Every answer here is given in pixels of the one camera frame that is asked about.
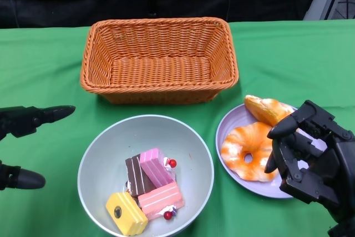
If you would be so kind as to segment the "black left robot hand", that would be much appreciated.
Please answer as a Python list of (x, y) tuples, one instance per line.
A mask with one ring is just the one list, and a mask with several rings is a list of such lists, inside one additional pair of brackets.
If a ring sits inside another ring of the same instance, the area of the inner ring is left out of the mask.
[[(7, 107), (1, 109), (1, 139), (7, 134), (16, 138), (34, 134), (43, 124), (62, 120), (75, 111), (75, 106), (60, 105), (48, 108)], [(45, 186), (45, 177), (39, 173), (1, 163), (1, 190), (41, 189)]]

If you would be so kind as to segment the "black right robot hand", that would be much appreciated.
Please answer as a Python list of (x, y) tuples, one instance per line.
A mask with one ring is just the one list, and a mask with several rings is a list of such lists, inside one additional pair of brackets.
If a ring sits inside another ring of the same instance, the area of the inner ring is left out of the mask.
[(323, 205), (337, 223), (354, 218), (354, 134), (306, 100), (268, 133), (272, 152), (265, 173), (278, 170), (280, 189)]

